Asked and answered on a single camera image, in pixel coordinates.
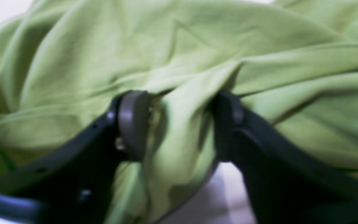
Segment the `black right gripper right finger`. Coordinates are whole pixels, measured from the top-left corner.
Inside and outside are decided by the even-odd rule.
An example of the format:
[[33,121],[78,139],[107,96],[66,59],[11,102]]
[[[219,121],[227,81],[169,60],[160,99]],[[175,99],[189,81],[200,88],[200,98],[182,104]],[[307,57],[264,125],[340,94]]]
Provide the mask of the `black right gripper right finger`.
[[259,224],[358,224],[358,180],[314,159],[229,91],[212,101],[215,148],[239,169]]

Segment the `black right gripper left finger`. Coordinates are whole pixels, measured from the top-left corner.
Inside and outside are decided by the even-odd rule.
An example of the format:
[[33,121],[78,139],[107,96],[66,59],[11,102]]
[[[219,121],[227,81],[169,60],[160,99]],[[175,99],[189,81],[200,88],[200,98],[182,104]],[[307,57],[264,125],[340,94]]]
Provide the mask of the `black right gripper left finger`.
[[0,176],[0,218],[24,224],[102,224],[116,169],[145,157],[151,95],[128,91],[69,142]]

